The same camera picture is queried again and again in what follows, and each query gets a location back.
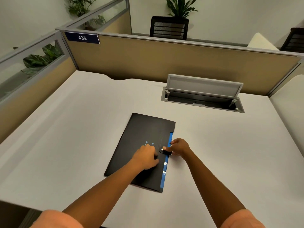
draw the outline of gray lid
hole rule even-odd
[[[237,97],[243,83],[169,74],[167,89],[212,96]]]

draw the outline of blue number plate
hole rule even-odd
[[[65,35],[69,41],[100,44],[97,34],[65,32]]]

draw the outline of person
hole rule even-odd
[[[186,161],[216,227],[265,228],[211,173],[184,139],[177,138],[171,142],[171,147],[163,149]],[[93,186],[63,212],[42,212],[31,228],[99,228],[135,176],[158,164],[154,155],[157,156],[154,146],[140,147],[121,169]]]

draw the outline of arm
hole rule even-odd
[[[125,166],[93,186],[63,212],[84,228],[99,228],[135,176],[158,164],[154,155],[157,156],[154,146],[142,146]]]
[[[245,209],[237,197],[192,152],[184,139],[177,138],[171,144],[171,147],[163,147],[163,149],[182,156],[186,161],[202,199],[218,228],[230,215]]]

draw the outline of sleeve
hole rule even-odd
[[[30,228],[83,228],[83,226],[68,214],[46,210]]]
[[[249,210],[242,209],[227,218],[221,228],[265,228],[265,226]]]

